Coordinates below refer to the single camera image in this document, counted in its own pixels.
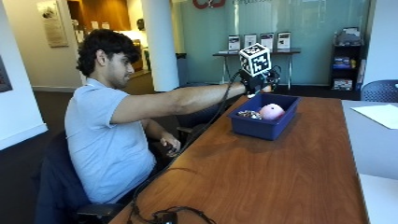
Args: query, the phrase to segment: framed poster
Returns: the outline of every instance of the framed poster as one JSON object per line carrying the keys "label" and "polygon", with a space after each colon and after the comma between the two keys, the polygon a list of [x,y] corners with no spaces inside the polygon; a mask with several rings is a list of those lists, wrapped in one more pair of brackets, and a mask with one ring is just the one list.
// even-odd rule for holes
{"label": "framed poster", "polygon": [[10,76],[8,76],[8,72],[6,70],[6,67],[3,64],[3,59],[0,56],[0,92],[11,91],[11,90],[12,90],[12,86],[10,83]]}
{"label": "framed poster", "polygon": [[272,49],[275,46],[275,33],[267,33],[260,35],[260,44]]}
{"label": "framed poster", "polygon": [[229,35],[228,36],[228,50],[240,50],[239,35]]}
{"label": "framed poster", "polygon": [[67,34],[62,21],[58,1],[46,1],[36,4],[46,27],[48,44],[52,48],[67,47]]}
{"label": "framed poster", "polygon": [[245,35],[245,49],[257,43],[257,35]]}
{"label": "framed poster", "polygon": [[277,34],[277,48],[279,49],[291,48],[291,32],[284,32]]}

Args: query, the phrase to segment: wooden table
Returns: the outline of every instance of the wooden table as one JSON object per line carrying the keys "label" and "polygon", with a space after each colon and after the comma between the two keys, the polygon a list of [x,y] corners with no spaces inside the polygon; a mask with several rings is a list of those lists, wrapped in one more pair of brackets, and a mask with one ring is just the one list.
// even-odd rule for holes
{"label": "wooden table", "polygon": [[[288,90],[292,86],[292,70],[293,70],[293,63],[295,63],[295,54],[301,53],[301,48],[292,48],[292,49],[272,49],[271,51],[273,55],[288,55],[288,65],[289,65],[289,75],[288,75]],[[227,75],[227,58],[232,56],[239,56],[239,53],[216,53],[213,56],[224,57],[224,74],[223,74],[223,83],[224,78]]]}
{"label": "wooden table", "polygon": [[[245,101],[141,193],[144,217],[187,205],[219,224],[369,223],[341,100],[304,97],[275,141],[232,132],[227,115]],[[124,224],[130,211],[127,206],[111,224]],[[204,223],[189,212],[179,216],[183,224]]]}

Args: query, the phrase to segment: man's hand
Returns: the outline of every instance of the man's hand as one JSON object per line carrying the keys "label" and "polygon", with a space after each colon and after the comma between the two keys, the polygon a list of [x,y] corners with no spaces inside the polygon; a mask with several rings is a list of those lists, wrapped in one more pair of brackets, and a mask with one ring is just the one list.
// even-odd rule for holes
{"label": "man's hand", "polygon": [[168,149],[167,156],[176,157],[180,153],[181,142],[172,133],[164,132],[161,134],[161,145]]}

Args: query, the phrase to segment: blue plastic tray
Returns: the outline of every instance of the blue plastic tray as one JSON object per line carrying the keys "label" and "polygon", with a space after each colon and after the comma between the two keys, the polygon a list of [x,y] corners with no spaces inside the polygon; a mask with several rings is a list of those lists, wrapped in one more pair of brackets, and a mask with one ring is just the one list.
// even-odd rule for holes
{"label": "blue plastic tray", "polygon": [[[245,104],[243,104],[229,115],[233,122],[235,133],[245,134],[267,140],[276,140],[285,130],[292,118],[295,117],[300,97],[261,93],[256,95]],[[252,119],[237,114],[239,111],[260,111],[268,104],[277,104],[285,110],[281,118],[275,120]]]}

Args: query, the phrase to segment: man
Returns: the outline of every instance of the man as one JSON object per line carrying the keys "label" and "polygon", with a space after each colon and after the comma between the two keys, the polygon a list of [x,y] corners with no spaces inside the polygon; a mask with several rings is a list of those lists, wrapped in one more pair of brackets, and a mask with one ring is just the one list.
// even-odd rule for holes
{"label": "man", "polygon": [[[221,101],[228,85],[130,95],[120,91],[135,73],[140,53],[131,39],[95,30],[80,47],[78,69],[87,84],[75,91],[67,108],[70,154],[94,203],[115,203],[148,178],[156,159],[147,136],[180,150],[180,141],[151,118],[189,114]],[[235,83],[228,98],[245,92]]]}

